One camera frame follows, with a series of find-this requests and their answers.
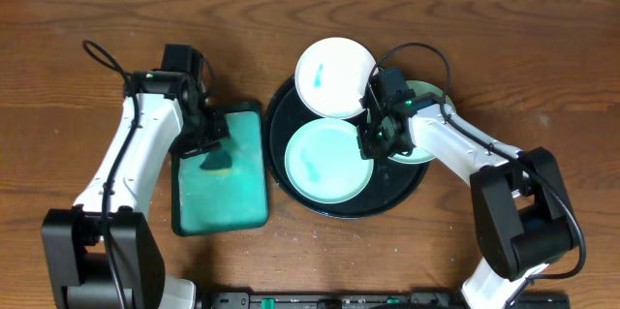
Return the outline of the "mint plate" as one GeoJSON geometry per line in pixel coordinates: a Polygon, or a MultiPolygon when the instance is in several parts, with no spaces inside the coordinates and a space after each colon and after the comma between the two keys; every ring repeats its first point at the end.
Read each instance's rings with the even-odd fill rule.
{"type": "Polygon", "coordinates": [[[374,169],[374,162],[360,155],[356,127],[333,118],[313,120],[296,130],[287,144],[284,165],[303,197],[325,204],[356,197],[374,169]]]}
{"type": "MultiPolygon", "coordinates": [[[[384,82],[378,77],[374,77],[369,81],[367,86],[379,86],[386,94],[406,88],[413,89],[416,93],[416,97],[413,99],[412,105],[413,115],[415,115],[422,108],[437,104],[442,95],[442,90],[438,86],[420,80],[397,79],[396,81],[384,82]]],[[[418,165],[433,160],[435,156],[424,149],[414,147],[411,155],[394,155],[388,158],[399,164],[418,165]]]]}

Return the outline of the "dark green scrub sponge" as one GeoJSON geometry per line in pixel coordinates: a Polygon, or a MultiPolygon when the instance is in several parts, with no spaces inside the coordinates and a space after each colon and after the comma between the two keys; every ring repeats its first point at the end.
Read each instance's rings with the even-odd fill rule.
{"type": "Polygon", "coordinates": [[[220,147],[205,154],[200,170],[208,174],[227,174],[233,168],[233,156],[229,150],[220,147]]]}

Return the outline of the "white plate with green smear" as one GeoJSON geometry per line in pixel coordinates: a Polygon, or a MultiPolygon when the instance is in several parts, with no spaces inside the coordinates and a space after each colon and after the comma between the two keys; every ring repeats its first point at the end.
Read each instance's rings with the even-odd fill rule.
{"type": "Polygon", "coordinates": [[[320,117],[353,118],[364,111],[360,99],[375,64],[371,52],[354,40],[341,37],[319,40],[297,61],[296,93],[320,117]]]}

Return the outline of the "mint plate front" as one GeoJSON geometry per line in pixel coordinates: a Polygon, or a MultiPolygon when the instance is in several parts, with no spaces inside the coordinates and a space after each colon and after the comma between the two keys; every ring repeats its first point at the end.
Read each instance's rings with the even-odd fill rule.
{"type": "Polygon", "coordinates": [[[303,197],[325,204],[356,197],[374,169],[374,162],[360,155],[356,127],[333,118],[313,120],[296,130],[287,144],[284,165],[303,197]]]}

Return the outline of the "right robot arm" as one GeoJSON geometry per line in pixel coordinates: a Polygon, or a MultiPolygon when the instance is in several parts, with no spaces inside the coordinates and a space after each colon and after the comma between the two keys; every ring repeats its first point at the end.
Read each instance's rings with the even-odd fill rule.
{"type": "Polygon", "coordinates": [[[444,96],[417,93],[395,69],[373,73],[360,100],[365,159],[425,151],[471,189],[482,259],[461,287],[469,308],[510,308],[525,288],[572,249],[583,233],[559,171],[546,149],[506,145],[462,119],[444,96]]]}

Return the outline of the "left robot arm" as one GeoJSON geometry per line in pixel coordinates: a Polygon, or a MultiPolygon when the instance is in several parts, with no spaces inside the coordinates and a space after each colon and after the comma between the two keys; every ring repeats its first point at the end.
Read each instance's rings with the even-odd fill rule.
{"type": "Polygon", "coordinates": [[[51,209],[42,240],[58,308],[203,308],[195,283],[170,276],[148,225],[166,157],[216,151],[229,135],[202,83],[213,69],[194,47],[168,44],[159,68],[127,72],[92,40],[85,52],[123,79],[122,115],[106,155],[68,209],[51,209]]]}

